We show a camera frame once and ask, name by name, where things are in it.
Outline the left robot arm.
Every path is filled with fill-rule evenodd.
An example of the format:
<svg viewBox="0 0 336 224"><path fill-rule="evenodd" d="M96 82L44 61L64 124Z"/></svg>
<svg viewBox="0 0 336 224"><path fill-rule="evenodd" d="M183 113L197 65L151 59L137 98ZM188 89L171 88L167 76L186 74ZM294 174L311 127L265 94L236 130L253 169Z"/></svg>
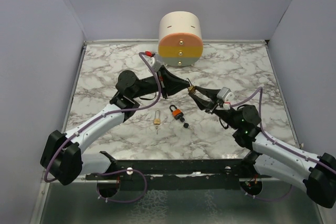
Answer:
<svg viewBox="0 0 336 224"><path fill-rule="evenodd" d="M67 132L53 131L45 145L40 164L45 168L46 182L53 180L63 185L72 183L78 176L99 174L104 179L115 175L114 159L106 152L86 154L85 150L113 127L128 120L137 110L141 110L136 98L156 93L167 98L190 87L187 80L171 74L164 66L151 77L139 79L131 70L118 76L117 93L96 115L78 127Z"/></svg>

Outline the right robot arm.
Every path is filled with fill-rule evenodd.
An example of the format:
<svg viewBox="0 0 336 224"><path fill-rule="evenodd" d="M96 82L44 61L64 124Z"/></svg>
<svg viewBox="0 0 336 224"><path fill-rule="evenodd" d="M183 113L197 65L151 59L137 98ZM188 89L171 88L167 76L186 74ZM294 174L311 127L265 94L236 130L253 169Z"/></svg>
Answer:
<svg viewBox="0 0 336 224"><path fill-rule="evenodd" d="M305 191L307 196L324 208L335 204L335 157L317 155L286 142L269 133L262 125L261 106L248 104L255 95L262 95L259 87L251 96L236 104L229 88L218 90L199 86L188 88L189 96L200 110L216 115L235 130L235 142L250 151L253 159L241 164L246 177L256 174L270 176Z"/></svg>

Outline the orange black padlock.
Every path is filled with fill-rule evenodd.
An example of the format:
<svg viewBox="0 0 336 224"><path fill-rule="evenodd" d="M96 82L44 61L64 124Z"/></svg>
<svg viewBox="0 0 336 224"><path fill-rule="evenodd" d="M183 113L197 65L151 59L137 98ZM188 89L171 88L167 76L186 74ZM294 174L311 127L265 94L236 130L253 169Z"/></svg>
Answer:
<svg viewBox="0 0 336 224"><path fill-rule="evenodd" d="M170 111L172 113L172 116L174 117L175 120L179 120L184 115L183 112L173 104L171 104L169 106L169 109L170 109Z"/></svg>

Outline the small brass padlock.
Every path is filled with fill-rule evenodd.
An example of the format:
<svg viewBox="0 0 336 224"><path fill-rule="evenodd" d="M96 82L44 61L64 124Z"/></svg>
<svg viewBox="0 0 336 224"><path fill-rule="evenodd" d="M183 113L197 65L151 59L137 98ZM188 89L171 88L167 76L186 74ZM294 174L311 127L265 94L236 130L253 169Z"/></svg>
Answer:
<svg viewBox="0 0 336 224"><path fill-rule="evenodd" d="M191 80L189 78L186 78L185 81L187 81L189 83L189 87L187 88L188 92L190 94L194 94L196 89L195 89L195 86L192 84Z"/></svg>

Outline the black-headed keys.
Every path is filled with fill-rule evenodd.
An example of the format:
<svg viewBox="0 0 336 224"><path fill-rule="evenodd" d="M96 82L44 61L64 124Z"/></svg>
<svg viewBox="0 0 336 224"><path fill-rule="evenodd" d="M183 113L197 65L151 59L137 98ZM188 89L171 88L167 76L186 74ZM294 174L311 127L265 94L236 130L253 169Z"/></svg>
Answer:
<svg viewBox="0 0 336 224"><path fill-rule="evenodd" d="M180 118L179 121L183 124L183 127L185 129L192 129L192 127L189 125L189 123L186 122L186 120L184 118Z"/></svg>

